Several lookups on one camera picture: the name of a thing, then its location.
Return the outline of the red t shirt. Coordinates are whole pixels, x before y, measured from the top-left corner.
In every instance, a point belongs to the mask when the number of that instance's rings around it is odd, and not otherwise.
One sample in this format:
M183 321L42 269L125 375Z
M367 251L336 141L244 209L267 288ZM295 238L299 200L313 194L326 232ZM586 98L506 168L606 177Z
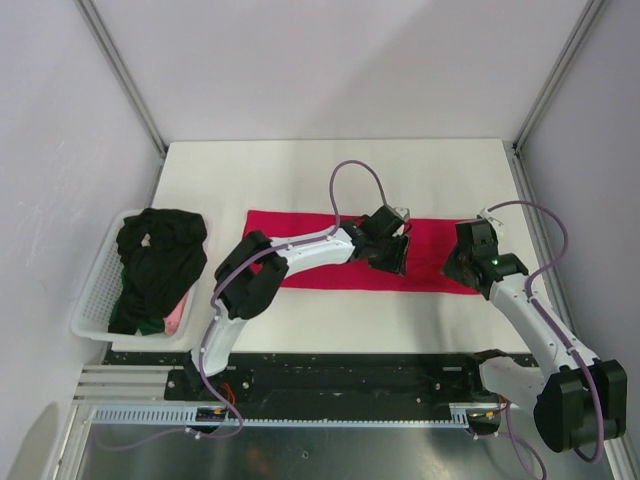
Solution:
M244 234L262 231L268 237L293 237L323 230L334 223L325 213L277 212L250 210ZM471 295L477 293L442 273L444 264L456 243L454 220L414 219L410 222L411 238L407 273L404 276L375 270L365 262L329 265L295 274L283 282L289 289L331 291L395 291L407 293L444 293Z

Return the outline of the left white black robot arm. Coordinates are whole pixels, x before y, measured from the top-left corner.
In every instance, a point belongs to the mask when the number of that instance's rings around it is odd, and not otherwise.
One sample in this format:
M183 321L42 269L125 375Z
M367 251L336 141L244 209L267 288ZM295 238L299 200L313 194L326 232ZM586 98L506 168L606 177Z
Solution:
M326 266L365 262L374 270L404 275L410 236L409 210L381 206L373 215L341 220L324 230L295 237L247 234L218 266L210 301L213 319L191 352L186 387L197 398L214 397L233 346L248 321L273 302L285 280Z

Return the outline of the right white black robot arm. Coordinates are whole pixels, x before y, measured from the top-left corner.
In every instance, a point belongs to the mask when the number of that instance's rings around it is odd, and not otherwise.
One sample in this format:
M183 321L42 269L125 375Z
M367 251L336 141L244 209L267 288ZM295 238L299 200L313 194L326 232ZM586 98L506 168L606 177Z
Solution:
M627 375L616 360L601 360L538 294L529 271L513 253L499 251L489 220L456 224L456 244L443 273L481 294L515 328L539 370L521 367L500 350L474 355L461 376L463 393L484 401L495 393L534 420L539 436L556 453L597 445L626 432Z

